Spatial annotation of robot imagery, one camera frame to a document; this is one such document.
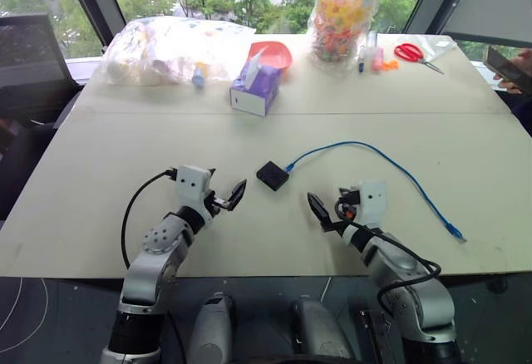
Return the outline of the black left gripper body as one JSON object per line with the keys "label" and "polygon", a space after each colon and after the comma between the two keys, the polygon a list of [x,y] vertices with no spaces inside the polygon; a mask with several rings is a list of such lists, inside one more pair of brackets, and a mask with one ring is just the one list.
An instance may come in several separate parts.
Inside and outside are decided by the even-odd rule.
{"label": "black left gripper body", "polygon": [[212,189],[207,191],[204,198],[204,206],[212,217],[217,216],[222,209],[228,210],[229,201],[220,199]]}

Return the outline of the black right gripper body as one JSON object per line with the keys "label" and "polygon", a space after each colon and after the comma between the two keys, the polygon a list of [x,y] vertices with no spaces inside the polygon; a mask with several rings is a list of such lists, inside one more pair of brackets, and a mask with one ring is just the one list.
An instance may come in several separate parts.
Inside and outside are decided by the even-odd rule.
{"label": "black right gripper body", "polygon": [[344,232],[349,225],[357,228],[357,223],[355,222],[357,208],[355,204],[349,202],[346,198],[340,197],[335,202],[333,208],[338,221],[331,223],[328,227],[328,232]]}

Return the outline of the bystander's bare hand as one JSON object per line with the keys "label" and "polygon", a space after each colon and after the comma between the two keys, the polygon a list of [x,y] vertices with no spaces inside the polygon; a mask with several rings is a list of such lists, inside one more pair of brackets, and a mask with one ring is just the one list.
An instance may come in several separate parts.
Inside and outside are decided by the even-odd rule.
{"label": "bystander's bare hand", "polygon": [[[509,62],[517,66],[527,76],[532,76],[531,49],[523,48],[515,57],[511,57]],[[498,81],[500,88],[506,89],[510,94],[522,94],[522,90],[512,81],[505,79],[499,74],[495,74],[493,79]]]}

